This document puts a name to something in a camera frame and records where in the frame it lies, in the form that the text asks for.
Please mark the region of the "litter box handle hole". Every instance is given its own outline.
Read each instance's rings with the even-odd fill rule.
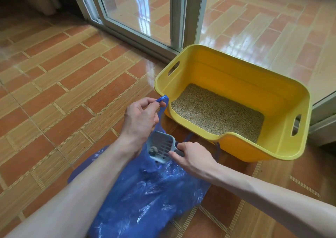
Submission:
[[[175,71],[175,69],[177,69],[179,64],[180,64],[180,61],[175,63],[175,65],[168,71],[168,76],[170,76]]]
[[[300,120],[301,120],[301,114],[298,114],[293,122],[292,136],[296,135],[299,132]]]

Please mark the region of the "tiled floor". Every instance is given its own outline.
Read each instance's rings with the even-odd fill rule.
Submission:
[[[164,64],[63,13],[41,17],[22,2],[0,7],[0,237],[66,186],[83,160],[119,135],[125,107],[157,96]],[[189,133],[171,119],[178,141]],[[210,151],[214,146],[193,138]],[[308,147],[296,161],[244,163],[239,172],[336,205],[334,157]],[[290,232],[225,189],[172,219],[160,237],[290,237]]]
[[[169,0],[104,0],[131,28],[170,44]],[[307,85],[313,102],[336,90],[336,2],[207,0],[200,43]]]

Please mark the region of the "person's left hand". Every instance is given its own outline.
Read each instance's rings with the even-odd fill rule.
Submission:
[[[132,103],[126,109],[119,137],[128,142],[128,146],[135,155],[140,152],[142,145],[159,122],[156,110],[160,106],[166,106],[166,103],[162,101],[159,104],[155,98],[146,97]]]

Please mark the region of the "clump of litter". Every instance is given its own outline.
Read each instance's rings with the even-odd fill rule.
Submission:
[[[254,143],[264,122],[262,113],[195,84],[189,84],[171,107],[183,118],[212,134],[235,132]]]
[[[149,151],[148,151],[148,152],[149,152],[149,155],[154,156],[154,155],[156,155],[159,151],[158,151],[157,147],[152,146],[152,147],[149,148]]]

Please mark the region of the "hand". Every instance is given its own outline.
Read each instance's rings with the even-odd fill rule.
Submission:
[[[162,101],[159,104],[155,98],[143,98],[127,107],[119,138],[135,156],[140,153],[142,145],[159,122],[156,110],[160,106],[166,106],[166,103]]]
[[[184,152],[184,157],[174,151],[169,151],[169,156],[187,173],[209,181],[209,173],[217,165],[211,153],[199,143],[179,143],[177,148]]]

